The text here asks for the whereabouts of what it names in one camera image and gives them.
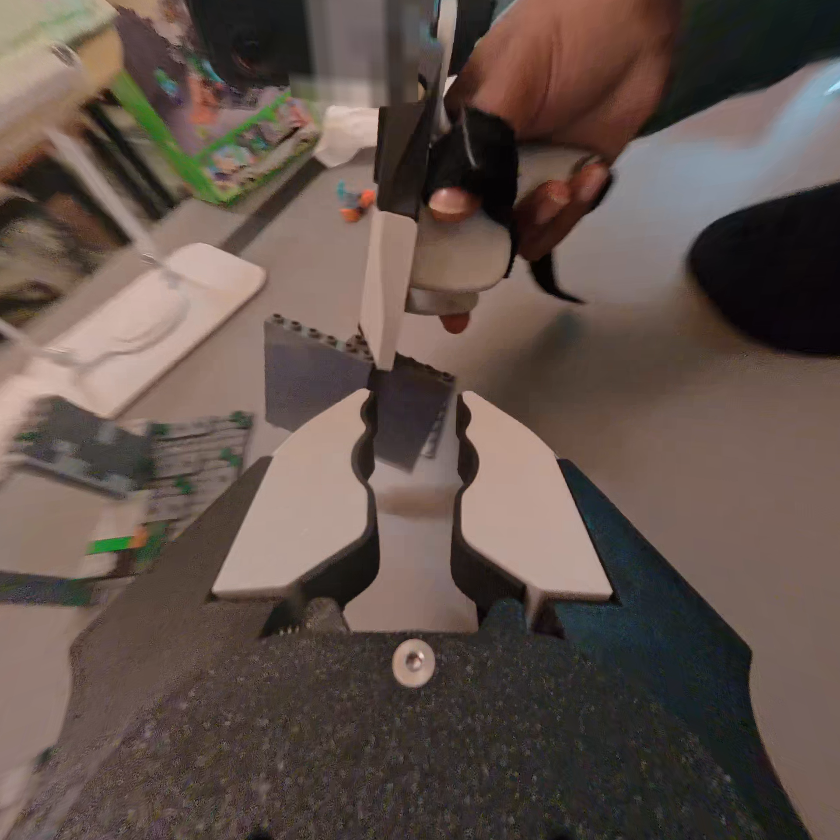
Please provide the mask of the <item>grey studded baseplate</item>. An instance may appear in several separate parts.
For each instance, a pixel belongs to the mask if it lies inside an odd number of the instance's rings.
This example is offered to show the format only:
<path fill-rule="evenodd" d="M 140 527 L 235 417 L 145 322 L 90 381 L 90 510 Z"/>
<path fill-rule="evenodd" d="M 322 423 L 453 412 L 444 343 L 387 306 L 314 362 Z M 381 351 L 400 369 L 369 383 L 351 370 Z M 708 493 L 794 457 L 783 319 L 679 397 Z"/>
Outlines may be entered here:
<path fill-rule="evenodd" d="M 251 412 L 122 427 L 56 395 L 35 401 L 2 464 L 91 491 L 108 503 L 80 570 L 66 577 L 2 570 L 2 605 L 92 607 L 146 572 L 241 476 Z"/>

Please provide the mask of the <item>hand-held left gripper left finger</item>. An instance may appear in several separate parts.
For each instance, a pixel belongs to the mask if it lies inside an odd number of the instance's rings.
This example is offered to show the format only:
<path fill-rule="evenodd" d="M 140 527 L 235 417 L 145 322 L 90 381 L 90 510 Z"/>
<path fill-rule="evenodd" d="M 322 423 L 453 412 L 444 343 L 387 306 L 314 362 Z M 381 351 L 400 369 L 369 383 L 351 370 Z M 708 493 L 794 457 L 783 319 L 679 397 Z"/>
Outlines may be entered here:
<path fill-rule="evenodd" d="M 345 608 L 375 580 L 375 395 L 361 388 L 276 449 L 217 575 L 220 600 L 327 598 Z"/>

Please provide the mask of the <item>green toy set box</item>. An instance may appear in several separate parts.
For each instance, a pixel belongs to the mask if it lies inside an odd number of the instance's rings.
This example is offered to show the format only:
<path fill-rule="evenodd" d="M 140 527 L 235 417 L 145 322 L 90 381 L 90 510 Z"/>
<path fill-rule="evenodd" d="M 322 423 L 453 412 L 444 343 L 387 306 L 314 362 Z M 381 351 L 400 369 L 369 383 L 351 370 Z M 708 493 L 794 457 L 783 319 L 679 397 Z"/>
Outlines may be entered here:
<path fill-rule="evenodd" d="M 112 2 L 122 108 L 195 197 L 226 205 L 286 169 L 319 139 L 312 105 L 287 87 L 229 86 L 201 44 L 187 2 Z"/>

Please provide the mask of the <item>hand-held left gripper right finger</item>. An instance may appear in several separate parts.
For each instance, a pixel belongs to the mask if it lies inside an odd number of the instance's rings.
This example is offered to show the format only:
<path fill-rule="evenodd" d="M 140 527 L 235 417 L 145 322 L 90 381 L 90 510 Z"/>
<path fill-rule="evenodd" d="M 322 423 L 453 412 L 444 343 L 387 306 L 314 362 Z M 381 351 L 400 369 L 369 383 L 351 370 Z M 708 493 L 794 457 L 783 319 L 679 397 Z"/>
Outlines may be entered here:
<path fill-rule="evenodd" d="M 458 475 L 450 570 L 478 608 L 605 603 L 613 587 L 552 449 L 466 391 L 456 411 Z"/>

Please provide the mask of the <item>white flat stand base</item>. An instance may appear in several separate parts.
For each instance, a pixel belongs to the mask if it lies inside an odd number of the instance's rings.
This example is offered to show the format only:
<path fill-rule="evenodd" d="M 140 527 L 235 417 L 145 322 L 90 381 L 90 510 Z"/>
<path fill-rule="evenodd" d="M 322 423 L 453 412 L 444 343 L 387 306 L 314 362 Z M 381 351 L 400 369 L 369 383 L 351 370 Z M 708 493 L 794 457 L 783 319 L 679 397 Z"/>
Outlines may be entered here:
<path fill-rule="evenodd" d="M 102 417 L 117 417 L 251 301 L 267 272 L 208 244 L 172 252 L 54 341 L 70 365 L 38 359 L 25 377 Z"/>

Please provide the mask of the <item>white paper bag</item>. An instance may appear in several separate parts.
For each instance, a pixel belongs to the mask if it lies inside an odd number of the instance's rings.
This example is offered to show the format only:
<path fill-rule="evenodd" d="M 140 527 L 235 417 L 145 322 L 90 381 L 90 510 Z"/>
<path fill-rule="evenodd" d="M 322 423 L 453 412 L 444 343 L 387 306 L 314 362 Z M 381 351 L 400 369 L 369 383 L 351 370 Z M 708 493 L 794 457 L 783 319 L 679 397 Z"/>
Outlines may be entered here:
<path fill-rule="evenodd" d="M 378 108 L 327 107 L 314 158 L 333 169 L 349 163 L 361 151 L 374 149 L 379 115 Z"/>

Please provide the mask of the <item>orange toy brick figure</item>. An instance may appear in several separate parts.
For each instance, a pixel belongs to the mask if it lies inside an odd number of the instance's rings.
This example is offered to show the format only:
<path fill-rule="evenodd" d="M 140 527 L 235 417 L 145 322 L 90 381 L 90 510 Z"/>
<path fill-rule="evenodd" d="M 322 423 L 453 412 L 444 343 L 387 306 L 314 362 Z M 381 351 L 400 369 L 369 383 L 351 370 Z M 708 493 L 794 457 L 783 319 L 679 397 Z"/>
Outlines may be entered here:
<path fill-rule="evenodd" d="M 339 212 L 344 222 L 355 224 L 366 215 L 376 201 L 376 190 L 367 188 L 355 191 L 348 187 L 345 181 L 337 185 Z"/>

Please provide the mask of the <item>grey toy brick wall assembly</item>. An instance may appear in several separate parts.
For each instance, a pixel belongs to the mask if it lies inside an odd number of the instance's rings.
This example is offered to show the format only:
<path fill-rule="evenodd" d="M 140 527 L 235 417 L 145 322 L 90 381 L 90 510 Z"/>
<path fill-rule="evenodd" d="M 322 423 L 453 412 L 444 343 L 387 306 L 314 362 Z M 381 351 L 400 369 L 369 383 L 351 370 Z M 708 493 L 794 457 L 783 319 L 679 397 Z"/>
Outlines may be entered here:
<path fill-rule="evenodd" d="M 363 334 L 348 339 L 274 313 L 264 322 L 266 421 L 293 432 L 360 389 L 375 396 L 375 456 L 413 471 L 434 459 L 455 377 L 398 353 L 390 371 L 375 367 Z"/>

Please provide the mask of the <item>person's right forearm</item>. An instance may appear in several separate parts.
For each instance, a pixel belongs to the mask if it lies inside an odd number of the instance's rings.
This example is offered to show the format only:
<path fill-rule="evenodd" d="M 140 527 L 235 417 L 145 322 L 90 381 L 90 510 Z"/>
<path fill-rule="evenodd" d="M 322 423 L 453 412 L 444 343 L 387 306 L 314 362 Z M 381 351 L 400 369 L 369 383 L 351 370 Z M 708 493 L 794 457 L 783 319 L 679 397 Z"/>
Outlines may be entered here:
<path fill-rule="evenodd" d="M 839 56 L 838 1 L 687 1 L 665 92 L 640 137 Z"/>

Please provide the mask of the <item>person's right hand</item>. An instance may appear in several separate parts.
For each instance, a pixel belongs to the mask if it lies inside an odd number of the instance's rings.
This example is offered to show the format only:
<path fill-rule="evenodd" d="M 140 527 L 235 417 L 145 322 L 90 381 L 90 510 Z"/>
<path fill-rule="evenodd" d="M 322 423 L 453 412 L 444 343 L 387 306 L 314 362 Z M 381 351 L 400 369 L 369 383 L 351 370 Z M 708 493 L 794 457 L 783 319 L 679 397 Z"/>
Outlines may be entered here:
<path fill-rule="evenodd" d="M 471 107 L 503 119 L 520 142 L 595 157 L 519 201 L 525 260 L 551 254 L 604 193 L 612 164 L 662 98 L 679 16 L 672 1 L 514 2 L 449 87 L 451 118 Z"/>

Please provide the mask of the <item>grey desk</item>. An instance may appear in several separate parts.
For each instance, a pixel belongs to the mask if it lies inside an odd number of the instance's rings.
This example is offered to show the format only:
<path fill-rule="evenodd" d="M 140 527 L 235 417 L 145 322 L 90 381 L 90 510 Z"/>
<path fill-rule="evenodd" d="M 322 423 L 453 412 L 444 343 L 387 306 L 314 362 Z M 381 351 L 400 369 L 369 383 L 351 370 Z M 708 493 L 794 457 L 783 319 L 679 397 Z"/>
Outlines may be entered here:
<path fill-rule="evenodd" d="M 407 319 L 401 352 L 450 371 L 571 459 L 746 640 L 752 696 L 781 781 L 814 838 L 838 838 L 838 361 L 766 350 L 731 331 L 684 272 L 715 219 L 838 179 L 838 61 L 797 72 L 634 143 L 616 183 L 556 252 L 567 308 L 527 271 L 482 296 L 467 331 Z M 154 230 L 163 249 L 206 241 L 266 268 L 265 288 L 128 417 L 255 411 L 264 423 L 263 321 L 281 312 L 355 330 L 368 222 L 346 224 L 326 170 L 283 209 L 270 188 L 233 211 L 190 201 Z M 382 565 L 351 605 L 358 629 L 467 629 L 444 546 L 454 418 L 410 475 L 377 466 Z M 15 473 L 2 484 L 2 568 L 73 574 L 104 499 Z M 2 784 L 58 739 L 68 647 L 92 617 L 2 605 Z"/>

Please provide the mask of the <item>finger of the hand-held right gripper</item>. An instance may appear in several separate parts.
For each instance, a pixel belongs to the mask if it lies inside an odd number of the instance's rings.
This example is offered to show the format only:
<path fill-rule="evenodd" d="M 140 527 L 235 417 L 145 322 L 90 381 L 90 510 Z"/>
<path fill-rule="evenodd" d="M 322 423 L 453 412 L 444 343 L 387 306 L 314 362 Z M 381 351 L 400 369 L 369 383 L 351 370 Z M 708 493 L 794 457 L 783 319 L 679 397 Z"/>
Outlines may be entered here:
<path fill-rule="evenodd" d="M 391 371 L 413 272 L 417 224 L 374 210 L 364 273 L 360 330 L 379 371 Z"/>

